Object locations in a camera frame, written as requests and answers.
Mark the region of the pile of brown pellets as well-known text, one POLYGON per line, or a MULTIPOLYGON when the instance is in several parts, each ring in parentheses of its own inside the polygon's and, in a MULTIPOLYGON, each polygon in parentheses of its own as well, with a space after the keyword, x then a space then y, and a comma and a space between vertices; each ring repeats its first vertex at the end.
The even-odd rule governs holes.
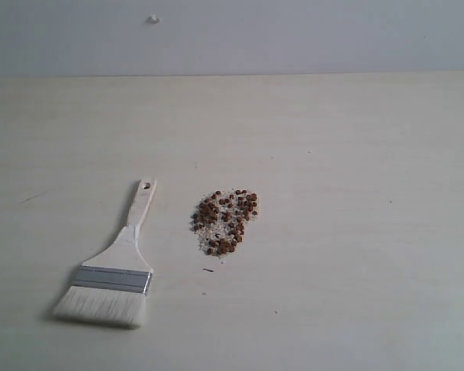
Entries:
POLYGON ((243 243, 247 225, 257 219, 259 197, 249 189, 207 193, 190 216, 190 229, 207 256, 232 254, 243 243))

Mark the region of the small white wall fixture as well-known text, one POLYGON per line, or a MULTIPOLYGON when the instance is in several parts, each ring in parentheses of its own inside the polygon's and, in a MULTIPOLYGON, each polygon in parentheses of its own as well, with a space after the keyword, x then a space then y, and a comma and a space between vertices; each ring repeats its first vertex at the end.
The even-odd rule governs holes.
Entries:
POLYGON ((148 22, 149 22, 150 24, 157 24, 157 23, 160 22, 160 18, 159 18, 158 16, 156 16, 156 15, 150 15, 150 16, 148 17, 148 22))

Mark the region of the white wooden paint brush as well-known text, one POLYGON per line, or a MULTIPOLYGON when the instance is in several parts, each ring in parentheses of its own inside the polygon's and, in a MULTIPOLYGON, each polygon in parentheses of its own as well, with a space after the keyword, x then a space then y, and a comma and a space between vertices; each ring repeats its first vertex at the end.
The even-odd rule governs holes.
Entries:
POLYGON ((156 185, 152 177, 141 179, 124 226, 109 247, 74 270, 67 291, 53 308, 53 316, 122 328, 144 325, 154 271, 138 242, 156 185))

